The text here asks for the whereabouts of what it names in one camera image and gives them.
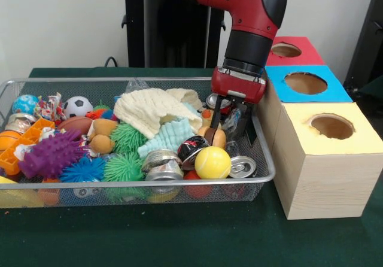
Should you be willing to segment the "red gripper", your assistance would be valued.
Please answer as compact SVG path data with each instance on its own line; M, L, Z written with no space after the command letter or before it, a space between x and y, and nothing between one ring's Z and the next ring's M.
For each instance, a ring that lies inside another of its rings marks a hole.
M258 104L266 90L266 80L261 77L215 67L211 78L211 90L221 96L235 96L244 103L238 104L241 116L238 123L238 135L243 136L251 120L254 105ZM209 96L206 103L213 109L210 127L205 132L205 139L211 146L224 146L224 131L220 128L221 99Z

